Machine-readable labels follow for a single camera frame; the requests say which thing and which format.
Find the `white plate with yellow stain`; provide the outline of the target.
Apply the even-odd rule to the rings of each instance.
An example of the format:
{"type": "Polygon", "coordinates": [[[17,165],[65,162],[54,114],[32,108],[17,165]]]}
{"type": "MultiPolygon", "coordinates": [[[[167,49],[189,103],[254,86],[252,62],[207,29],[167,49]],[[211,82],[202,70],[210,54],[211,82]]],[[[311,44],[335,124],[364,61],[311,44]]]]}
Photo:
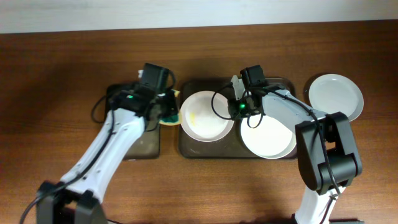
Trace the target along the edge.
{"type": "Polygon", "coordinates": [[[311,106],[328,114],[342,112],[350,121],[360,116],[364,108],[364,98],[359,87],[338,74],[317,77],[308,89],[311,106]]]}

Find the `pinkish white plate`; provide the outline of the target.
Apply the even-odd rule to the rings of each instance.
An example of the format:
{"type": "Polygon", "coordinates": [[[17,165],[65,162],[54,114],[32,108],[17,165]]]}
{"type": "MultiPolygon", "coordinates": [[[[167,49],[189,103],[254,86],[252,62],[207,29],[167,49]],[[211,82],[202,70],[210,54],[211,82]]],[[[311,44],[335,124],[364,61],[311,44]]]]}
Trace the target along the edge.
{"type": "Polygon", "coordinates": [[[219,118],[213,111],[228,115],[225,96],[214,91],[199,91],[190,95],[182,104],[182,128],[194,140],[200,142],[218,141],[225,137],[234,125],[234,121],[219,118]]]}

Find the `white deep plate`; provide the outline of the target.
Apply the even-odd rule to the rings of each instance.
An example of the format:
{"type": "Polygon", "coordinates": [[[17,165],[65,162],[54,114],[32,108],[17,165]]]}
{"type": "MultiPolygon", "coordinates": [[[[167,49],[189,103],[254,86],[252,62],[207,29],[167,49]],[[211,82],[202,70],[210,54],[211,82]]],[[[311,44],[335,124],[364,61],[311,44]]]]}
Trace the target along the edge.
{"type": "Polygon", "coordinates": [[[296,147],[295,134],[278,120],[255,115],[244,118],[240,125],[243,144],[255,155],[265,159],[280,159],[296,147]]]}

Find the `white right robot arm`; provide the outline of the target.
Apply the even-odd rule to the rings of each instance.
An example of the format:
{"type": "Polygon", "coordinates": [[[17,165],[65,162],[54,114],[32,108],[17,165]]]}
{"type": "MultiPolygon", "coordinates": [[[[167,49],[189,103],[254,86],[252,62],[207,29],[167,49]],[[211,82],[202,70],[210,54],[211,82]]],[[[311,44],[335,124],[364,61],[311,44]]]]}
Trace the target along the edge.
{"type": "Polygon", "coordinates": [[[232,120],[270,116],[295,134],[298,168],[306,185],[295,223],[329,223],[341,194],[363,171],[347,115],[328,114],[296,99],[282,85],[271,85],[260,65],[246,67],[227,85],[232,120]]]}

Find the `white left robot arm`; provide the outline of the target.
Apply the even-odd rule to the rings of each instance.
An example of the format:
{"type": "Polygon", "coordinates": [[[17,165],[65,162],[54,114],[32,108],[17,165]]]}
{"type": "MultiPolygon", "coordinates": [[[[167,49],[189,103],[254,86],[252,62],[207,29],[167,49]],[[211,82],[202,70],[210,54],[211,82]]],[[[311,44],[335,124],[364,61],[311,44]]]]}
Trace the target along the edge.
{"type": "Polygon", "coordinates": [[[131,146],[178,114],[175,83],[171,70],[146,63],[138,82],[102,97],[109,111],[97,137],[59,183],[43,182],[28,206],[37,223],[109,223],[102,208],[108,184],[131,146]]]}

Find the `green and yellow sponge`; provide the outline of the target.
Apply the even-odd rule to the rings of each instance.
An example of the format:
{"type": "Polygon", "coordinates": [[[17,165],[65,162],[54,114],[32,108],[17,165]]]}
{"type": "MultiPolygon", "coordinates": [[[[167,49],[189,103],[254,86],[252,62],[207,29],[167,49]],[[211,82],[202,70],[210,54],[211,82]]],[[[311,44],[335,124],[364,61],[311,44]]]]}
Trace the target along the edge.
{"type": "Polygon", "coordinates": [[[179,94],[177,90],[170,90],[162,97],[162,116],[159,121],[161,125],[176,126],[181,123],[179,94]]]}

